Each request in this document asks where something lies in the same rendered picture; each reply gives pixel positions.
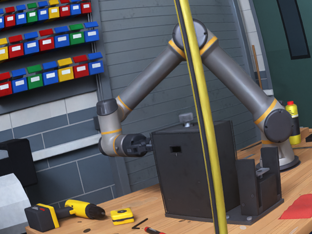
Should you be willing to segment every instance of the power drill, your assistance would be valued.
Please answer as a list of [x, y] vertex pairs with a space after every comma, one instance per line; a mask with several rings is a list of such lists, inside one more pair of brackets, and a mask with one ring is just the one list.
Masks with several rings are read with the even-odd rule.
[[25, 209], [29, 227], [39, 232], [46, 232], [59, 227], [58, 219], [76, 215], [82, 218], [104, 218], [103, 208], [84, 201], [67, 200], [64, 208], [37, 204]]

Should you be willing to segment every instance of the wooden stick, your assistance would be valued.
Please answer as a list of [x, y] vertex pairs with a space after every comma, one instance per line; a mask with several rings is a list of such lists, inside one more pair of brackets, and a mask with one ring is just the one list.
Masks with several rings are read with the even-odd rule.
[[256, 66], [256, 68], [257, 68], [257, 74], [258, 74], [259, 85], [260, 85], [260, 88], [262, 89], [261, 76], [260, 76], [259, 65], [258, 65], [258, 60], [257, 60], [257, 55], [256, 55], [256, 53], [255, 53], [254, 45], [253, 45], [253, 56], [254, 56], [254, 60], [255, 60], [255, 66]]

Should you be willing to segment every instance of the spray bottle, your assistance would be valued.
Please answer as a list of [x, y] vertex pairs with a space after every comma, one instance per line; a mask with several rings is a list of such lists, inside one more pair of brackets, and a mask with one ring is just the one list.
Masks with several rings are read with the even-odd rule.
[[292, 135], [289, 137], [289, 142], [291, 143], [291, 145], [297, 145], [301, 142], [297, 105], [294, 104], [293, 101], [288, 101], [285, 110], [288, 111], [289, 114], [291, 114], [293, 120], [293, 132]]

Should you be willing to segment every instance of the tabletop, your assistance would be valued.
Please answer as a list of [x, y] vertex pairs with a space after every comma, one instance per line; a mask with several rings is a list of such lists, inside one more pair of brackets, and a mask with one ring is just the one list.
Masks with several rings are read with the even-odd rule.
[[[309, 234], [312, 232], [312, 219], [284, 219], [279, 218], [300, 195], [312, 193], [312, 142], [306, 142], [305, 137], [312, 133], [312, 129], [302, 128], [302, 141], [293, 146], [311, 147], [294, 149], [301, 164], [296, 168], [281, 172], [282, 197], [284, 203], [268, 215], [251, 226], [228, 224], [229, 234]], [[237, 158], [260, 159], [261, 144], [252, 144], [237, 152]], [[144, 234], [145, 227], [151, 227], [166, 234], [214, 234], [213, 223], [181, 220], [165, 217], [159, 184], [146, 189], [99, 204], [108, 216], [102, 220], [91, 220], [80, 217], [69, 217], [59, 221], [60, 227], [45, 232], [46, 234]], [[130, 207], [135, 218], [134, 223], [113, 225], [109, 217], [110, 211]], [[139, 225], [140, 229], [132, 227], [144, 219], [146, 222]], [[26, 227], [27, 234], [41, 234], [30, 227]]]

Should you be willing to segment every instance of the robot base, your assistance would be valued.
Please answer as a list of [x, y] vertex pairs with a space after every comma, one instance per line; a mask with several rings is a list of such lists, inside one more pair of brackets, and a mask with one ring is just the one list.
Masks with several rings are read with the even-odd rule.
[[[280, 166], [279, 167], [279, 169], [280, 169], [280, 171], [283, 171], [283, 170], [286, 170], [286, 169], [292, 169], [292, 168], [295, 168], [295, 167], [297, 167], [297, 166], [299, 166], [300, 165], [300, 161], [299, 161], [299, 158], [298, 158], [298, 156], [294, 156], [294, 160], [292, 161], [292, 162], [290, 162], [290, 163], [287, 163], [287, 164], [285, 164], [285, 165], [283, 165], [283, 166]], [[259, 170], [261, 168], [261, 166], [260, 166], [260, 163], [258, 163], [257, 165], [256, 165], [256, 169], [257, 170]]]
[[[258, 216], [242, 215], [240, 206], [237, 206], [234, 209], [231, 209], [230, 211], [226, 212], [226, 215], [230, 216], [227, 219], [227, 223], [228, 224], [235, 224], [235, 225], [252, 225], [252, 224], [256, 223], [259, 219], [263, 218], [268, 213], [273, 211], [275, 208], [277, 208], [283, 202], [284, 202], [284, 199], [279, 200], [277, 203], [275, 203], [273, 206], [271, 206], [265, 212], [261, 213]], [[186, 220], [199, 221], [199, 222], [210, 222], [210, 223], [213, 222], [212, 218], [189, 217], [189, 216], [176, 215], [176, 214], [165, 214], [165, 216], [169, 217], [169, 218], [186, 219]]]

